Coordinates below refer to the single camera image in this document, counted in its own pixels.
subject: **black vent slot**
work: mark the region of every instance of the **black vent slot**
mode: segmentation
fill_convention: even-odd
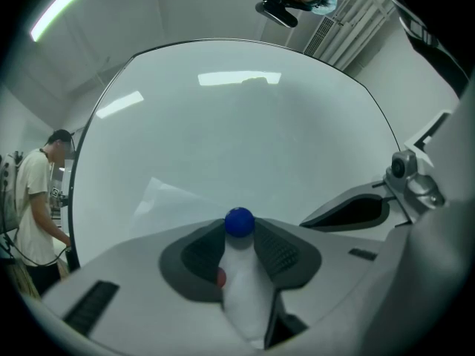
[[[291,269],[298,262],[298,249],[282,237],[271,231],[259,231],[255,239],[256,252],[259,254],[271,280]]]
[[[301,227],[323,232],[354,231],[382,224],[390,213],[389,201],[375,194],[362,194],[328,211],[325,215],[302,223]]]
[[[181,254],[185,267],[210,283],[216,283],[217,266],[224,253],[223,234],[223,229],[211,231],[186,246]]]
[[[84,336],[88,336],[102,313],[119,290],[110,282],[97,282],[66,315],[65,322]]]
[[[365,260],[368,260],[368,261],[374,261],[378,256],[377,253],[374,253],[372,251],[365,251],[364,249],[360,249],[360,248],[353,248],[348,253],[353,256],[357,256],[359,258],[364,258]]]

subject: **ceiling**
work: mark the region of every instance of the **ceiling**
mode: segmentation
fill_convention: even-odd
[[[321,17],[294,11],[300,24],[290,30],[257,14],[259,1],[75,0],[38,42],[29,37],[29,25],[22,28],[4,83],[58,128],[81,96],[104,88],[131,56],[152,47],[236,38],[303,51]]]

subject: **black pants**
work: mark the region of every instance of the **black pants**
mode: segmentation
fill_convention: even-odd
[[[39,295],[43,295],[52,285],[61,280],[57,263],[49,266],[27,266],[27,270]]]

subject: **metal bracket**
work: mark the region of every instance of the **metal bracket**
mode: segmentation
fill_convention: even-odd
[[[383,180],[412,223],[426,211],[445,204],[435,181],[418,172],[417,158],[412,151],[394,153]]]

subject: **white curved backdrop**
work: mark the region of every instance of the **white curved backdrop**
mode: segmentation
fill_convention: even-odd
[[[299,224],[380,178],[397,150],[367,90],[300,53],[232,40],[148,51],[111,83],[82,143],[79,261],[236,206]]]

